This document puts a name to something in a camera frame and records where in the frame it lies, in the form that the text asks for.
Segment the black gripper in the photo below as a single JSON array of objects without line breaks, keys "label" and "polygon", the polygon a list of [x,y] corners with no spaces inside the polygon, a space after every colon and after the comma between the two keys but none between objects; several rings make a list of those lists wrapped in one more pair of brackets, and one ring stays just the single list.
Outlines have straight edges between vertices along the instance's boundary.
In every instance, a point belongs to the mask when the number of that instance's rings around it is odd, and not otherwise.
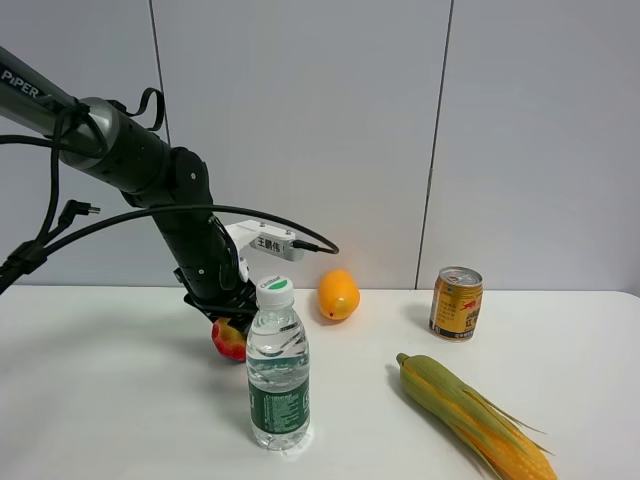
[{"label": "black gripper", "polygon": [[202,210],[152,218],[177,262],[185,303],[212,322],[226,318],[233,329],[248,330],[257,313],[255,286],[241,278],[237,249],[222,223]]}]

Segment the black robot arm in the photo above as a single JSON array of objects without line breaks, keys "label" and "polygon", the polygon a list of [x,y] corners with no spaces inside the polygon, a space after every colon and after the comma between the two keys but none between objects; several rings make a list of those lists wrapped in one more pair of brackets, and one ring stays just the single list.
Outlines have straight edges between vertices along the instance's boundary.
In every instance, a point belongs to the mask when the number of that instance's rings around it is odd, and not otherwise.
[{"label": "black robot arm", "polygon": [[[155,96],[152,126],[115,100],[77,99],[8,50],[1,52],[1,114],[33,130],[32,135],[4,135],[4,145],[43,147],[50,152],[50,196],[36,237],[22,243],[1,267],[7,289],[44,264],[55,249],[102,228],[149,216],[171,251],[175,275],[186,288],[185,301],[214,325],[240,334],[257,312],[255,286],[241,271],[237,246],[214,209],[206,164],[192,151],[172,147],[157,132],[165,113],[163,94],[144,90],[138,114]],[[98,179],[120,191],[132,210],[67,237],[61,234],[90,205],[70,201],[58,208],[60,166]]]}]

